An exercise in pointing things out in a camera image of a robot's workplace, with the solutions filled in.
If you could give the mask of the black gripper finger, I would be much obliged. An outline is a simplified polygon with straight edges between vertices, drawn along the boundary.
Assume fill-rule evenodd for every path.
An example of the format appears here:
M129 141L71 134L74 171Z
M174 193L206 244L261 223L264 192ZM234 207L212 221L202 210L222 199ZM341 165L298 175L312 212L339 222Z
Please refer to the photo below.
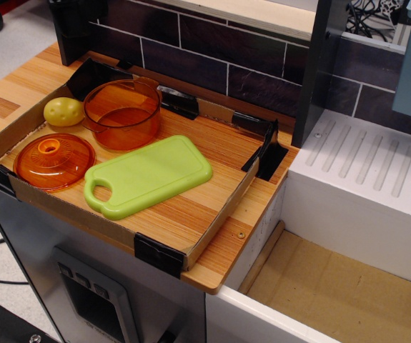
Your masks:
M90 35L90 23L107 15L105 0L48 1L48 5L56 28L67 38Z

